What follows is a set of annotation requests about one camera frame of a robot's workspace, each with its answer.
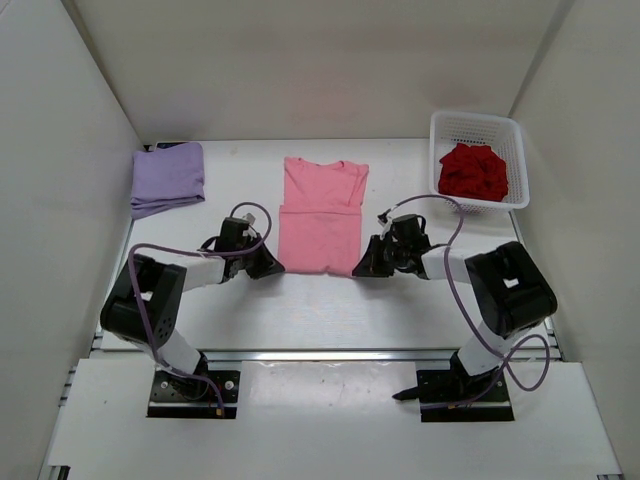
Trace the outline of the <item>pink t shirt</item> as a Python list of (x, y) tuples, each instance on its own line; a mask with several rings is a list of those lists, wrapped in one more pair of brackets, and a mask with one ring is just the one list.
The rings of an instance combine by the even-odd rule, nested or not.
[(278, 258), (290, 273), (349, 277), (360, 260), (367, 164), (284, 159)]

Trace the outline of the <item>purple t shirt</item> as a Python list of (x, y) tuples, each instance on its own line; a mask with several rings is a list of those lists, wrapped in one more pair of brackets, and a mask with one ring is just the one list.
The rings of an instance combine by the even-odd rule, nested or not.
[(131, 217), (143, 219), (205, 201), (204, 151), (188, 142), (133, 156)]

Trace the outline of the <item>red t shirt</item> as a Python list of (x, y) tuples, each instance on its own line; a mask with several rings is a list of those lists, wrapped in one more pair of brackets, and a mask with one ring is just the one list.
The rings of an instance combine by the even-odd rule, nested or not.
[(507, 164), (490, 146), (458, 143), (440, 165), (441, 194), (491, 202), (508, 195)]

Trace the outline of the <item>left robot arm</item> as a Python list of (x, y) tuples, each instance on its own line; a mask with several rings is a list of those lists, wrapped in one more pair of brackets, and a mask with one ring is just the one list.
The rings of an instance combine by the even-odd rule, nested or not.
[[(172, 253), (164, 262), (143, 249)], [(175, 377), (175, 388), (188, 400), (206, 395), (210, 386), (206, 357), (177, 330), (185, 292), (221, 285), (245, 272), (253, 280), (285, 272), (247, 215), (223, 220), (218, 235), (195, 252), (141, 244), (132, 249), (100, 313), (107, 332), (147, 353)]]

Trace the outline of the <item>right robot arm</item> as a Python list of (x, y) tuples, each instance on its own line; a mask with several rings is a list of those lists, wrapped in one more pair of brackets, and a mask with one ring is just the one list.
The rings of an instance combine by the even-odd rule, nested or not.
[(512, 241), (478, 254), (434, 244), (426, 219), (407, 214), (388, 220), (370, 237), (354, 277), (396, 273), (445, 281), (472, 338), (451, 359), (449, 387), (460, 399), (480, 393), (516, 344), (557, 310), (557, 299), (525, 247)]

